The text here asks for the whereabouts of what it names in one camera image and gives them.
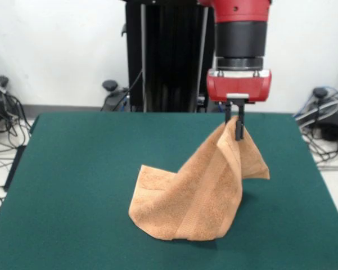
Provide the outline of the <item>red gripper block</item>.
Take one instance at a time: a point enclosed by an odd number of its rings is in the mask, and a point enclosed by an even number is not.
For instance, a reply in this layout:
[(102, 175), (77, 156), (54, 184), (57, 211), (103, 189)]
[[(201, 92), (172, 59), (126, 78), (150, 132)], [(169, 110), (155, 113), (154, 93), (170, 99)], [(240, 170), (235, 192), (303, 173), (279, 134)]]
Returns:
[[(206, 77), (209, 97), (214, 102), (226, 102), (228, 96), (245, 98), (249, 103), (265, 102), (269, 96), (272, 72), (270, 70), (256, 71), (224, 71), (210, 69)], [(236, 103), (238, 119), (236, 121), (236, 141), (244, 138), (245, 104)], [(231, 119), (232, 105), (225, 104), (225, 123)]]

